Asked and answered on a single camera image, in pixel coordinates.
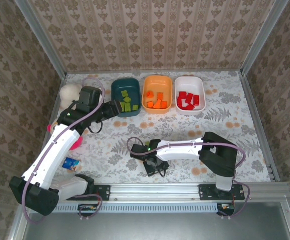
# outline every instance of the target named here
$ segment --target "table surface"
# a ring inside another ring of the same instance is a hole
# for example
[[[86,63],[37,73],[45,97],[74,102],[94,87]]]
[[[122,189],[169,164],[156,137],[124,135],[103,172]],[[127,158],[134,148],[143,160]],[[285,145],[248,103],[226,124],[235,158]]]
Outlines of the table surface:
[[[81,161],[78,173],[92,177],[95,183],[208,183],[215,182],[215,175],[199,160],[172,160],[165,177],[158,174],[148,177],[143,163],[132,159],[126,147],[130,137],[143,142],[152,139],[184,141],[200,138],[205,132],[214,132],[241,147],[246,161],[236,170],[236,180],[242,182],[269,182],[270,178],[259,146],[252,118],[237,72],[160,72],[160,73],[108,73],[75,74],[67,76],[67,84],[81,84],[87,77],[97,77],[106,90],[105,101],[111,100],[111,84],[122,78],[135,78],[142,91],[144,80],[150,75],[168,76],[174,82],[181,76],[195,76],[203,81],[206,108],[197,116],[176,113],[175,99],[167,114],[148,114],[142,108],[135,117],[115,117],[103,123],[99,134],[88,130],[83,143],[68,157]],[[99,87],[88,80],[87,86]],[[95,123],[93,131],[99,128]],[[73,177],[75,173],[59,167],[55,182]]]

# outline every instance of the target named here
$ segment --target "wall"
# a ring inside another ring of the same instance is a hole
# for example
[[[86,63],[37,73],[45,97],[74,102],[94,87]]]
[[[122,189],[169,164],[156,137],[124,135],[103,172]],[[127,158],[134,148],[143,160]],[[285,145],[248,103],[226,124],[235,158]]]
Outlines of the wall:
[[[37,157],[60,79],[12,0],[0,0],[0,239],[18,206],[9,188]]]
[[[290,183],[290,1],[247,78],[281,180]]]
[[[238,69],[274,0],[29,0],[67,72]]]

